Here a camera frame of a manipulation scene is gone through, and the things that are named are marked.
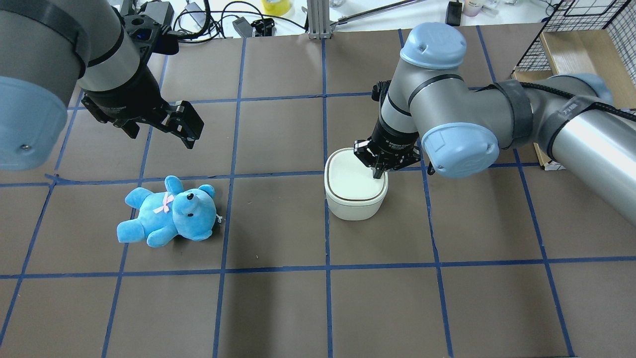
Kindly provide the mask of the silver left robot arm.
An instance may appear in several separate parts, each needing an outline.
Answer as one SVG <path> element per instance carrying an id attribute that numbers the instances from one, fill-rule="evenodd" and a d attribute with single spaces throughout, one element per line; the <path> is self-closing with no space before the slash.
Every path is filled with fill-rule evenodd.
<path id="1" fill-rule="evenodd" d="M 67 124 L 75 86 L 102 124 L 136 138 L 147 124 L 192 149 L 204 129 L 192 104 L 169 104 L 148 68 L 189 38 L 172 29 L 173 8 L 134 0 L 3 0 L 0 3 L 0 167 L 43 165 Z"/>

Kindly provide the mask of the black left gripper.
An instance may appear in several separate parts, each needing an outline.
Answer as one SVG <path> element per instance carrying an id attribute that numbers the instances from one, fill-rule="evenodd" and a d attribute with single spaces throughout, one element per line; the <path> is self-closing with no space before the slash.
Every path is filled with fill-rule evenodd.
<path id="1" fill-rule="evenodd" d="M 191 102 L 180 100 L 169 105 L 162 98 L 157 80 L 146 64 L 141 64 L 131 79 L 118 88 L 84 91 L 81 103 L 98 122 L 110 123 L 132 139 L 139 134 L 139 123 L 148 124 L 177 136 L 192 150 L 204 129 L 204 121 Z"/>

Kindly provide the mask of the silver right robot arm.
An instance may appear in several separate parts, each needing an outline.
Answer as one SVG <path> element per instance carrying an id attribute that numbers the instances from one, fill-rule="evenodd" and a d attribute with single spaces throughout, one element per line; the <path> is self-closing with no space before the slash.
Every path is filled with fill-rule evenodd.
<path id="1" fill-rule="evenodd" d="M 464 36 L 445 23 L 411 30 L 393 78 L 373 88 L 380 112 L 371 136 L 354 143 L 373 177 L 425 153 L 432 173 L 465 178 L 493 165 L 502 150 L 536 143 L 634 223 L 635 116 L 614 108 L 604 80 L 567 74 L 470 91 L 459 71 L 466 50 Z"/>

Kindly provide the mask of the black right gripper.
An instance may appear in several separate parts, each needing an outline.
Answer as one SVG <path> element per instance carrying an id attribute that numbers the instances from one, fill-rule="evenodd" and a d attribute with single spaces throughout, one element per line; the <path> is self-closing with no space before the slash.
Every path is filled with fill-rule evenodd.
<path id="1" fill-rule="evenodd" d="M 374 179 L 381 179 L 390 169 L 400 170 L 422 161 L 416 147 L 418 136 L 416 131 L 398 131 L 379 119 L 368 140 L 354 141 L 354 156 L 366 167 L 373 168 Z"/>

